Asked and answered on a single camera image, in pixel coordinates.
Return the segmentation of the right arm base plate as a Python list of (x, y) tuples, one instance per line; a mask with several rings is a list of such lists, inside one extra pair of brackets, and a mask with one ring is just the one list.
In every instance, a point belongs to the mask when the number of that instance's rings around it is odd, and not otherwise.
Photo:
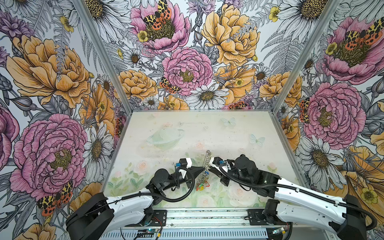
[(265, 209), (248, 209), (244, 220), (249, 221), (251, 226), (286, 226), (288, 224)]

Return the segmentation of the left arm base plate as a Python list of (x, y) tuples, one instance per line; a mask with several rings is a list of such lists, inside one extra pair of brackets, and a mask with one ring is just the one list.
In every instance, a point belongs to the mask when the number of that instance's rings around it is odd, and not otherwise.
[(167, 210), (153, 210), (144, 216), (138, 224), (130, 224), (127, 227), (165, 227), (167, 223)]

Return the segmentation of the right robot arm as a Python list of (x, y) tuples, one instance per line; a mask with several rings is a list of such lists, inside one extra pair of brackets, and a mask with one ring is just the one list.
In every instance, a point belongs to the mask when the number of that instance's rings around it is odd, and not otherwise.
[(209, 167), (223, 185), (234, 182), (268, 199), (263, 210), (249, 214), (250, 223), (298, 223), (326, 230), (341, 240), (365, 240), (367, 232), (378, 224), (376, 217), (364, 210), (356, 197), (341, 198), (299, 186), (258, 169), (244, 154), (235, 160), (211, 158)]

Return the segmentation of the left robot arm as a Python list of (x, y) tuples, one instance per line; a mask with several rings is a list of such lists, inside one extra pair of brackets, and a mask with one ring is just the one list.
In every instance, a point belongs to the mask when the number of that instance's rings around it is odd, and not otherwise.
[[(126, 226), (147, 226), (158, 220), (154, 206), (162, 201), (177, 203), (186, 199), (204, 170), (177, 164), (173, 174), (166, 169), (157, 170), (150, 183), (136, 193), (119, 197), (95, 194), (66, 220), (67, 232), (72, 240), (98, 240), (103, 234)], [(166, 197), (165, 190), (176, 189), (181, 184), (189, 188), (183, 196)]]

